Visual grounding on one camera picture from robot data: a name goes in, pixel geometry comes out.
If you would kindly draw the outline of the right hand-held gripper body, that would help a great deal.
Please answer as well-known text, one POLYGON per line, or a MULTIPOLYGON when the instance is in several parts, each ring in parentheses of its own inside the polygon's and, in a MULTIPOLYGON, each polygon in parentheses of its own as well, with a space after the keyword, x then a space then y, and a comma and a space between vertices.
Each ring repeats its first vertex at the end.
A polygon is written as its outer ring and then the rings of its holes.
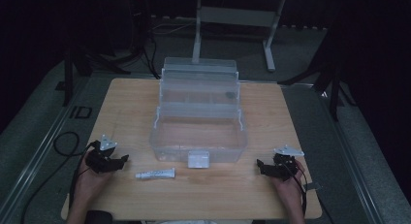
POLYGON ((296 158, 303 156, 304 152, 289 145, 284 145, 273 150, 273 176, 283 181, 294 176, 299 167, 296 158))

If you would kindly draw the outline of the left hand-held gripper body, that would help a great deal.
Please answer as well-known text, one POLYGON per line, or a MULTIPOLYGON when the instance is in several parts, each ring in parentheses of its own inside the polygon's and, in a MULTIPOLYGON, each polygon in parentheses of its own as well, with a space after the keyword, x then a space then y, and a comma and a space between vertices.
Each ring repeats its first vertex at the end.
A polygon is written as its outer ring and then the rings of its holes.
POLYGON ((120 160, 111 159, 117 142, 112 141, 107 135, 102 135, 100 140, 90 144, 92 149, 85 158, 86 165, 95 173, 109 173, 110 165, 122 163, 120 160))

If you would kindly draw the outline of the person's right hand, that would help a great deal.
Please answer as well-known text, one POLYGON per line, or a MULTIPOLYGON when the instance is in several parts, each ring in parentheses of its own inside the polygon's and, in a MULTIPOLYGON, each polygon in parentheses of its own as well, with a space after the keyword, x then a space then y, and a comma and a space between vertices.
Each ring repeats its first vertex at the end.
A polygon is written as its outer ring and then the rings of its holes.
POLYGON ((299 205, 301 203, 300 179, 304 173, 304 167, 300 161, 296 161, 296 163, 299 170, 294 178, 289 178, 285 181, 275 177, 270 179, 280 200, 284 204, 297 203, 299 205))

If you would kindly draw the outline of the person's left hand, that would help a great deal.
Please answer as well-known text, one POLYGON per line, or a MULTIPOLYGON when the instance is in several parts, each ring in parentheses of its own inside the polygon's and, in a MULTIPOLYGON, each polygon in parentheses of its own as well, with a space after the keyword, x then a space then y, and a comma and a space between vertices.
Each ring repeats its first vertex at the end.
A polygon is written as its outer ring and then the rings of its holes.
POLYGON ((76 183, 75 198, 81 201, 94 200, 106 187, 113 173, 95 173, 81 160, 76 183))

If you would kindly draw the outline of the white tube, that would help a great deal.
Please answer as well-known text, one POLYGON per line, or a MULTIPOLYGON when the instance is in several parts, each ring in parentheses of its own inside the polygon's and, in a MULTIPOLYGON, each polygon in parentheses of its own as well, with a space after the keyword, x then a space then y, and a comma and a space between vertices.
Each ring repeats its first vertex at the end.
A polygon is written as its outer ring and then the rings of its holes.
POLYGON ((153 179, 153 178, 174 178, 175 168, 170 168, 166 170, 155 170, 149 172, 137 173, 136 178, 139 179, 153 179))

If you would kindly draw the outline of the person's dark clothing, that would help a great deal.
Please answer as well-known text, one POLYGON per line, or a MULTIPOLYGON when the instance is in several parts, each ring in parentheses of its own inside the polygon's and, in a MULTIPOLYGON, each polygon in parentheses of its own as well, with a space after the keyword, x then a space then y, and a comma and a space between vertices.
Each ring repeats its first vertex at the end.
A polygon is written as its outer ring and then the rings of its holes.
POLYGON ((86 214, 84 224, 112 224, 112 215, 102 210, 90 210, 86 214))

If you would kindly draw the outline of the clear plastic tiered storage box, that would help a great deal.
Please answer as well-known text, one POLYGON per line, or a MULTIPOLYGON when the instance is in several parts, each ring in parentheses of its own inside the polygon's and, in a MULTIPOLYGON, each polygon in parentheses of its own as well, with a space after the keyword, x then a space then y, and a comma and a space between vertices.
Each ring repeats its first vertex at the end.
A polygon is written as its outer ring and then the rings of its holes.
POLYGON ((166 58, 149 143, 159 161, 235 163, 248 144, 237 63, 166 58))

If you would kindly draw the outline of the black metal stand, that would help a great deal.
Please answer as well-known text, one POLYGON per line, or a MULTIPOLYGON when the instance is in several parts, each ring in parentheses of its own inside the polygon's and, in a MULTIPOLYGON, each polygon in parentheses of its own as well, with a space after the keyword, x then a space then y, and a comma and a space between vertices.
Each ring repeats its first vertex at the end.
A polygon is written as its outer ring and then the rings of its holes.
POLYGON ((292 85, 318 73, 319 76, 314 82, 313 88, 316 92, 323 93, 329 85, 332 86, 329 112, 332 119, 337 121, 341 75, 351 49, 352 45, 346 24, 342 20, 335 20, 308 68, 290 79, 279 81, 278 84, 292 85))
POLYGON ((101 54, 81 45, 71 45, 64 53, 64 80, 58 83, 57 88, 64 91, 63 106, 67 107, 74 97, 74 68, 81 76, 89 77, 93 73, 91 61, 101 65, 104 69, 116 74, 129 75, 130 72, 119 67, 119 64, 131 61, 142 52, 132 52, 129 55, 114 60, 108 60, 101 54))

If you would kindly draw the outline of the dark computer tower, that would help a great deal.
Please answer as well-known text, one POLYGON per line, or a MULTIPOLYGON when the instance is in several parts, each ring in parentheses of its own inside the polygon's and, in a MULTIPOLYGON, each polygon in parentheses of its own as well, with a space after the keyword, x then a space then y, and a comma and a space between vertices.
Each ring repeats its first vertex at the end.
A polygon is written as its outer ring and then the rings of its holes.
POLYGON ((130 51, 140 53, 145 46, 150 28, 150 9, 148 0, 129 0, 132 21, 132 41, 130 51))

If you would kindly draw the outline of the white metal desk frame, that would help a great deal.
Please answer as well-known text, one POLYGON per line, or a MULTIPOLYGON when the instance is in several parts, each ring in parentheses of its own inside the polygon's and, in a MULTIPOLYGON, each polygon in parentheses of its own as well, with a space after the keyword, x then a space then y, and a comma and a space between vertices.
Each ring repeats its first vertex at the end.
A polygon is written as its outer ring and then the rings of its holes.
POLYGON ((277 9, 273 12, 210 7, 204 6, 202 4, 202 0, 197 0, 196 35, 193 46, 192 61, 194 63, 200 62, 202 46, 201 28, 203 22, 267 27, 269 29, 269 36, 263 40, 263 50, 267 69, 270 72, 275 71, 276 67, 271 52, 271 45, 285 2, 286 0, 279 0, 277 9))

